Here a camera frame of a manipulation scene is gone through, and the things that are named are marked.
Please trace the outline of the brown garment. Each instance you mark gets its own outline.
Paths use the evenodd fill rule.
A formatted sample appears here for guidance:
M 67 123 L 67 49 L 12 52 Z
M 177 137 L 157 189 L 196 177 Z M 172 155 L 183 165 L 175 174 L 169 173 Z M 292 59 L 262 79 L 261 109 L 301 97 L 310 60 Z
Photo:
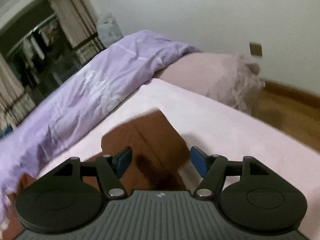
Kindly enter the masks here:
M 178 169 L 188 161 L 190 153 L 185 141 L 162 112 L 151 112 L 112 129 L 101 140 L 101 153 L 88 161 L 116 157 L 126 147 L 132 149 L 132 161 L 119 181 L 127 195 L 133 190 L 185 189 Z M 15 202 L 18 195 L 35 181 L 24 175 L 12 200 Z M 9 219 L 9 230 L 14 235 L 19 234 L 23 227 L 15 207 L 10 211 Z

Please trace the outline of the pink bed sheet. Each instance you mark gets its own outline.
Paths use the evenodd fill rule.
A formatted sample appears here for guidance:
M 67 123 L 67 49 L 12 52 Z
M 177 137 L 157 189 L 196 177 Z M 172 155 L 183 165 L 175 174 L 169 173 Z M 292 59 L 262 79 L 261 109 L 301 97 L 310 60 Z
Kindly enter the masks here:
M 308 210 L 300 231 L 319 239 L 319 99 L 287 96 L 291 88 L 266 83 L 253 115 L 153 79 L 122 102 L 88 135 L 52 160 L 47 173 L 71 156 L 86 160 L 116 126 L 159 109 L 188 146 L 241 160 L 251 155 L 304 193 Z

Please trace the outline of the striped beige curtain left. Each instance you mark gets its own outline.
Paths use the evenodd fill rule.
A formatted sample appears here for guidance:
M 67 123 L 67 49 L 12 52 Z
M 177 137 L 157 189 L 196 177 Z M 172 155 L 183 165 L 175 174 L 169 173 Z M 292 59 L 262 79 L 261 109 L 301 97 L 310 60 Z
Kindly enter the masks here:
M 35 102 L 1 55 L 1 130 L 10 125 L 17 127 L 35 106 Z

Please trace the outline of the striped beige curtain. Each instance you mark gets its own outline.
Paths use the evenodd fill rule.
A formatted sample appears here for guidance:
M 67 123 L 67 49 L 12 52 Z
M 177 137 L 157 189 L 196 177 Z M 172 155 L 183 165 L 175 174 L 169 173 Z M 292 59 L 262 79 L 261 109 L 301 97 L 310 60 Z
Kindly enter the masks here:
M 35 106 L 35 102 L 1 55 L 1 130 L 10 125 L 17 127 Z
M 98 38 L 97 16 L 89 0 L 48 0 L 81 63 L 105 49 Z

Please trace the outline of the purple duvet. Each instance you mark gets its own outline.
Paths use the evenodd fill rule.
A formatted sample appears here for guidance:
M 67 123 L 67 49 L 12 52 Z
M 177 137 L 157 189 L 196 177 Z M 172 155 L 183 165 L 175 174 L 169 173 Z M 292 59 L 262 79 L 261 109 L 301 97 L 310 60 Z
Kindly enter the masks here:
M 184 55 L 191 44 L 141 30 L 97 54 L 1 139 L 1 221 L 24 173 L 36 177 L 103 120 L 155 72 Z

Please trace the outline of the white covered fan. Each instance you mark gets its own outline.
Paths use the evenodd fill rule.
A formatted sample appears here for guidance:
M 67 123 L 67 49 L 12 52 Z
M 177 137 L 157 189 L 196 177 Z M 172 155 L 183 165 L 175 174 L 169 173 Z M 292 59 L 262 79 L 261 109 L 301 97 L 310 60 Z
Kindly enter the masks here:
M 110 12 L 107 14 L 101 14 L 98 17 L 96 28 L 99 40 L 105 48 L 108 48 L 123 38 L 123 34 L 117 24 L 116 18 Z

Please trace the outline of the striped beige curtain right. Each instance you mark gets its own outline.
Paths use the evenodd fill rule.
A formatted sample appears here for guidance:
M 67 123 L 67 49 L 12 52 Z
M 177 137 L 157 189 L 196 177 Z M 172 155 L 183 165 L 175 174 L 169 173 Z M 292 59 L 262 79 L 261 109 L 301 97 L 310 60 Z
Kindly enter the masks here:
M 97 16 L 89 0 L 48 0 L 81 63 L 105 49 L 98 38 Z

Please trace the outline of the brass wall socket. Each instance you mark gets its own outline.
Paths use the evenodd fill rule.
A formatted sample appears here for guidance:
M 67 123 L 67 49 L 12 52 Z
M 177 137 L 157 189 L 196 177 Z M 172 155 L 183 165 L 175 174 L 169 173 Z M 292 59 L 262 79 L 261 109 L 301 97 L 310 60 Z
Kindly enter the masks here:
M 262 45 L 257 42 L 249 43 L 250 54 L 255 57 L 263 57 Z

